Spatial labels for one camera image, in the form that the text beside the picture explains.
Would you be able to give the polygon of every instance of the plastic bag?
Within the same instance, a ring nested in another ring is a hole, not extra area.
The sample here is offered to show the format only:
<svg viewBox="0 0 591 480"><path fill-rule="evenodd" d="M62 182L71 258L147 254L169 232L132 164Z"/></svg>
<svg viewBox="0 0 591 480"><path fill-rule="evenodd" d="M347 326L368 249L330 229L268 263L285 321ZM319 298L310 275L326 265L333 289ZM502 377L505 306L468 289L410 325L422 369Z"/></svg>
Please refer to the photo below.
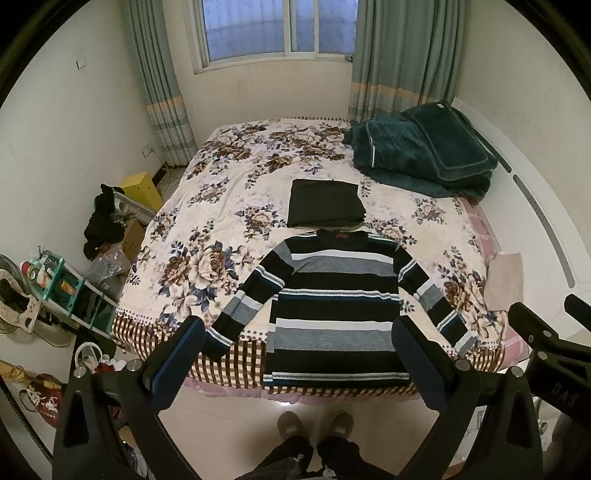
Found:
<svg viewBox="0 0 591 480"><path fill-rule="evenodd" d="M104 279L127 272L130 268L131 263L123 253L121 244L115 244L107 253L92 261L88 270L88 278L93 284L99 285Z"/></svg>

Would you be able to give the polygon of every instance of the folded dark cloth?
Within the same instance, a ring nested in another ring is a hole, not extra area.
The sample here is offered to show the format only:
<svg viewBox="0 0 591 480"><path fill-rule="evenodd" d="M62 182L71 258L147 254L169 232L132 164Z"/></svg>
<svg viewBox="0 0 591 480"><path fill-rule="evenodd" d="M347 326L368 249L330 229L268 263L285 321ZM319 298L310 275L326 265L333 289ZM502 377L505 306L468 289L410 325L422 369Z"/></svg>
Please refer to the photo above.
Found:
<svg viewBox="0 0 591 480"><path fill-rule="evenodd" d="M296 179L291 184L288 227L353 227L365 219L358 186L337 180Z"/></svg>
<svg viewBox="0 0 591 480"><path fill-rule="evenodd" d="M444 101L352 123L343 142L364 175L432 197L482 197L497 165L467 117Z"/></svg>

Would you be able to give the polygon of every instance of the bed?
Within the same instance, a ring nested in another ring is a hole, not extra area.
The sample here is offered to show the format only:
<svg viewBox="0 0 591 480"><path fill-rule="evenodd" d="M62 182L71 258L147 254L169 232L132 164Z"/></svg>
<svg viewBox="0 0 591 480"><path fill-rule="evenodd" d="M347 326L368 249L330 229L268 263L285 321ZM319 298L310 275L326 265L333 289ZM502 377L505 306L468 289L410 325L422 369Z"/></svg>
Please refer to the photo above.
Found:
<svg viewBox="0 0 591 480"><path fill-rule="evenodd" d="M359 185L367 211L360 226L401 243L462 314L478 342L466 355L481 370L517 361L525 348L506 315L487 311L485 257L494 241L479 210L458 198L433 199L370 180L342 144L348 125L334 119L274 119L217 129L147 229L119 302L111 334L146 358L190 314L211 325L258 261L301 229L287 228L294 179ZM456 352L415 298L401 310L450 355ZM379 389L261 387L269 305L219 362L199 355L190 383L207 395L311 398L408 397L414 387Z"/></svg>

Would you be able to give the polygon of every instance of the black pants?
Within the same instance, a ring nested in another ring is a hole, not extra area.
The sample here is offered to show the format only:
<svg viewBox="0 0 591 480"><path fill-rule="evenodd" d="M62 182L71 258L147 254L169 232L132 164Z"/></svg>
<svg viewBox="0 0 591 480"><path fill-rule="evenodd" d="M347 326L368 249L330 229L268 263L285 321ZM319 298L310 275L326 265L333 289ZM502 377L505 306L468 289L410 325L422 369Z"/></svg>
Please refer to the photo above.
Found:
<svg viewBox="0 0 591 480"><path fill-rule="evenodd" d="M300 478L321 476L320 472L306 473L314 447L304 437L289 437L257 466L252 473L259 469L269 468L271 465L288 458L298 460L301 469ZM318 455L322 459L322 465L335 472L337 478L348 478L351 480L392 480L396 475L364 461L359 454L359 446L339 437L330 437L318 445Z"/></svg>

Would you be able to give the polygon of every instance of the window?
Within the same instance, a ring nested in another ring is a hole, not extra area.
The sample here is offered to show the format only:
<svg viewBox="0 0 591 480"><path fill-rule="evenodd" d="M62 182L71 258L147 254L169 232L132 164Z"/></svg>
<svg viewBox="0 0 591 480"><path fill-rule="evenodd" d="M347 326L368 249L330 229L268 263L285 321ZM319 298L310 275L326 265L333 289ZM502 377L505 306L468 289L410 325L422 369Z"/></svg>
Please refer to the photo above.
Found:
<svg viewBox="0 0 591 480"><path fill-rule="evenodd" d="M344 57L358 0L194 0L202 67L240 60Z"/></svg>

